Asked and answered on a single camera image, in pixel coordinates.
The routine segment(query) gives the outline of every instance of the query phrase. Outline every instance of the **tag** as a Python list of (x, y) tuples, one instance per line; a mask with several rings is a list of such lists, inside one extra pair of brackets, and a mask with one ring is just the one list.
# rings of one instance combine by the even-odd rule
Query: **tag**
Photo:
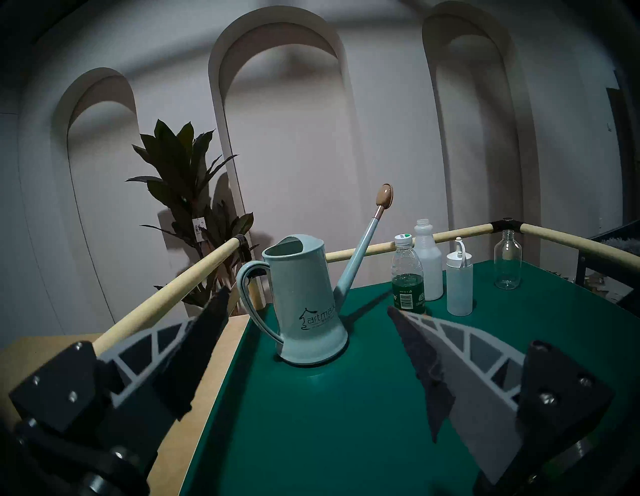
[(204, 217), (199, 217), (197, 219), (193, 219), (193, 231), (196, 234), (196, 241), (204, 241), (204, 236), (202, 235), (202, 228), (207, 228), (207, 223), (204, 221)]

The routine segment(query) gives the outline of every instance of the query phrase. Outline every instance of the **white plastic bottle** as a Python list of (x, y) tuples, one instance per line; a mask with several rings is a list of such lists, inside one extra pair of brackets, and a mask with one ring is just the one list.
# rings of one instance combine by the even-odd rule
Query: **white plastic bottle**
[(415, 226), (415, 247), (424, 275), (425, 301), (442, 296), (442, 253), (433, 240), (433, 226), (429, 219), (418, 219)]

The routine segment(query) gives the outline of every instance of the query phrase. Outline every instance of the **artmark logo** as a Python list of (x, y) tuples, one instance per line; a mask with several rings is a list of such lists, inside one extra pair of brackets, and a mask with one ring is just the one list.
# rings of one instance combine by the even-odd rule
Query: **artmark logo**
[(321, 326), (335, 313), (335, 305), (331, 305), (324, 312), (318, 312), (317, 310), (309, 310), (305, 308), (305, 311), (302, 312), (302, 315), (299, 316), (299, 319), (302, 321), (302, 330), (309, 330), (315, 327)]

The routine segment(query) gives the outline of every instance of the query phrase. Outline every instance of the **watering can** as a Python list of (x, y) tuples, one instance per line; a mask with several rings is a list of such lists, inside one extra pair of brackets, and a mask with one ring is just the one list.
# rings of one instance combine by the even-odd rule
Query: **watering can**
[[(276, 341), (276, 352), (291, 364), (318, 364), (334, 357), (347, 344), (347, 331), (338, 318), (347, 292), (385, 209), (393, 201), (393, 188), (384, 184), (378, 210), (358, 243), (338, 284), (331, 288), (324, 256), (324, 241), (306, 234), (287, 236), (262, 252), (262, 260), (246, 263), (237, 274), (237, 287), (253, 322)], [(258, 315), (249, 298), (251, 277), (271, 273), (271, 294), (280, 333)]]

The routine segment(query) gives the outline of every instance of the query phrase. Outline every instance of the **wooden pole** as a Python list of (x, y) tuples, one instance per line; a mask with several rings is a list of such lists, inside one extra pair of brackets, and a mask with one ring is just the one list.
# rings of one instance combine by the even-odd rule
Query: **wooden pole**
[[(605, 259), (611, 260), (615, 263), (626, 267), (632, 271), (640, 272), (640, 257), (633, 255), (632, 253), (624, 252), (608, 246), (606, 244), (598, 243), (590, 239), (584, 239), (580, 236), (574, 236), (573, 234), (567, 234), (566, 232), (554, 231), (553, 229), (547, 229), (545, 227), (539, 227), (532, 224), (523, 223), (520, 226), (520, 231), (523, 234), (530, 234), (538, 236), (548, 241), (563, 244), (570, 248), (576, 248), (586, 253), (592, 253)], [(481, 224), (478, 226), (465, 227), (463, 229), (456, 229), (453, 231), (437, 232), (433, 234), (433, 239), (436, 243), (442, 243), (444, 241), (453, 241), (456, 237), (472, 237), (480, 236), (481, 234), (491, 234), (493, 232), (493, 226), (491, 224)], [(396, 249), (393, 242), (370, 244), (365, 252), (365, 256), (377, 255), (379, 253), (388, 253)], [(326, 262), (328, 264), (332, 262), (340, 262), (341, 260), (349, 260), (353, 255), (353, 250), (342, 250), (340, 252), (331, 252), (326, 254)]]
[(231, 238), (200, 262), (189, 267), (149, 299), (140, 303), (93, 342), (96, 356), (117, 342), (156, 324), (174, 305), (187, 296), (189, 291), (204, 281), (216, 267), (239, 247), (240, 241), (237, 238)]
[[(493, 226), (491, 224), (482, 224), (479, 226), (465, 227), (462, 229), (456, 229), (453, 231), (437, 232), (433, 235), (433, 239), (436, 243), (442, 243), (444, 241), (453, 241), (458, 236), (460, 237), (472, 237), (480, 236), (481, 234), (491, 234), (493, 232)], [(388, 253), (396, 249), (396, 245), (393, 241), (389, 243), (370, 244), (365, 252), (364, 256), (378, 255), (379, 253)], [(342, 250), (339, 252), (331, 252), (326, 254), (326, 262), (331, 264), (333, 262), (340, 262), (342, 260), (349, 260), (353, 255), (353, 249)]]
[[(542, 239), (563, 244), (571, 248), (582, 250), (586, 253), (592, 253), (600, 257), (606, 258), (622, 266), (640, 272), (640, 257), (624, 252), (613, 246), (598, 243), (590, 239), (574, 236), (565, 232), (554, 231), (544, 227), (531, 224), (522, 224), (520, 231), (524, 234), (538, 236)], [(437, 232), (433, 234), (436, 243), (444, 241), (453, 241), (458, 236), (473, 237), (481, 234), (491, 234), (493, 226), (491, 224), (482, 224), (477, 226), (465, 227), (452, 231)], [(156, 324), (174, 305), (184, 298), (189, 291), (196, 287), (200, 282), (207, 278), (216, 267), (218, 267), (229, 255), (238, 249), (240, 242), (236, 238), (232, 238), (225, 244), (215, 249), (213, 252), (204, 257), (200, 262), (188, 268), (173, 279), (169, 284), (155, 293), (151, 298), (147, 299), (137, 308), (129, 312), (123, 319), (115, 323), (107, 332), (102, 334), (93, 342), (93, 348), (96, 355), (100, 355), (103, 351), (109, 349), (116, 344), (136, 332), (147, 329)], [(379, 253), (388, 253), (396, 249), (393, 242), (371, 244), (367, 248), (365, 256), (377, 255)], [(331, 252), (326, 254), (328, 264), (339, 262), (341, 260), (349, 260), (354, 250), (342, 250), (339, 252)], [(249, 283), (249, 293), (252, 303), (256, 309), (263, 308), (260, 291), (252, 280)], [(233, 286), (229, 298), (229, 305), (232, 309), (238, 301), (237, 287)]]
[(554, 231), (553, 229), (547, 229), (546, 227), (531, 224), (522, 224), (522, 226), (520, 226), (520, 231), (523, 234), (532, 234), (542, 239), (546, 239), (547, 241), (553, 241), (586, 253), (597, 255), (620, 264), (632, 271), (640, 272), (640, 257), (633, 255), (632, 253), (619, 250), (618, 248), (614, 248), (613, 246), (598, 243), (597, 241), (592, 241), (590, 239), (584, 239), (583, 237), (574, 236), (573, 234), (567, 234), (566, 232)]

